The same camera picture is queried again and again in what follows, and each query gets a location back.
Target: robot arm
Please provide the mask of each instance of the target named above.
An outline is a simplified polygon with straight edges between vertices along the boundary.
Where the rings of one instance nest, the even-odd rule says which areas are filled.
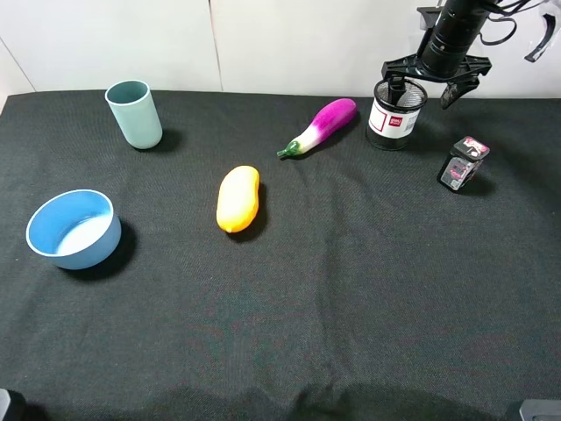
[[[448,0],[444,7],[419,8],[426,32],[417,53],[387,61],[382,69],[384,80],[389,81],[389,102],[397,103],[403,95],[406,77],[446,83],[447,87],[441,96],[444,109],[476,89],[479,75],[489,72],[491,61],[486,57],[467,55],[467,52],[489,15],[500,13],[512,16],[523,11],[522,7],[531,0],[519,0],[504,7],[498,5],[501,1]],[[551,45],[561,26],[561,0],[544,0],[540,7],[547,33],[536,50],[526,57],[532,62],[539,59]]]

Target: red label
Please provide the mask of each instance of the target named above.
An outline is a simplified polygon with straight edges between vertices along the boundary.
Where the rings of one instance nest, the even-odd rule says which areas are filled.
[[[400,127],[402,121],[403,121],[403,118],[401,118],[401,117],[391,117],[390,120],[389,120],[389,125],[391,125],[393,127]]]

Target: cup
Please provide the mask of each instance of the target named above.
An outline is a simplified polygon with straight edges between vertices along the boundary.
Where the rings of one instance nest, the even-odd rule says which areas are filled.
[[[407,136],[413,131],[421,108],[427,102],[427,91],[423,86],[406,79],[403,87],[396,103],[390,101],[389,81],[381,81],[374,88],[366,138],[380,149],[396,151],[405,147]]]
[[[124,81],[105,92],[105,100],[127,142],[137,149],[158,145],[162,129],[150,87],[142,81]]]

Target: light blue cup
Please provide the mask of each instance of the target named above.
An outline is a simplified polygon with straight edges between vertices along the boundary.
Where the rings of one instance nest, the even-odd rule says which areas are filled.
[[[158,145],[162,129],[150,87],[142,81],[124,81],[105,92],[124,138],[137,149]]]

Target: metal mesh cup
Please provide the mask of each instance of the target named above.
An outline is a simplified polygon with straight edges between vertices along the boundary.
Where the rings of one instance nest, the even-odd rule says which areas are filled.
[[[381,149],[397,150],[407,144],[421,108],[427,102],[427,91],[418,83],[404,81],[401,96],[390,98],[389,81],[378,82],[374,88],[374,104],[366,137]]]

